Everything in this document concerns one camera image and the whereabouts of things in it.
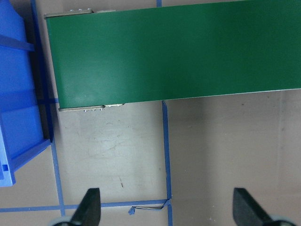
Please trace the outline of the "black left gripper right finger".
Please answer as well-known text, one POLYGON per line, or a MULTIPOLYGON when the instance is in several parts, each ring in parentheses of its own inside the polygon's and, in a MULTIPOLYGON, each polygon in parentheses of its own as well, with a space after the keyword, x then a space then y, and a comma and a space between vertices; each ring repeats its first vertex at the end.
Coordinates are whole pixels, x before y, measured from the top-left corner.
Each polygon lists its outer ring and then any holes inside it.
POLYGON ((234 188, 232 214, 237 226, 263 226, 273 221, 245 188, 234 188))

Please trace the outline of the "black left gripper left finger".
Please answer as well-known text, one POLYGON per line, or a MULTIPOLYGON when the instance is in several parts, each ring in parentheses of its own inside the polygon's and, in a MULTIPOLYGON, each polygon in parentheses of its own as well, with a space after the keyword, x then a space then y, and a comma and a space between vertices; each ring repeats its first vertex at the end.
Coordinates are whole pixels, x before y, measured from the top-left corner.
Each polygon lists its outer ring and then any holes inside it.
POLYGON ((99 188, 87 190, 84 198, 73 214, 71 226, 98 226, 101 219, 101 198, 99 188))

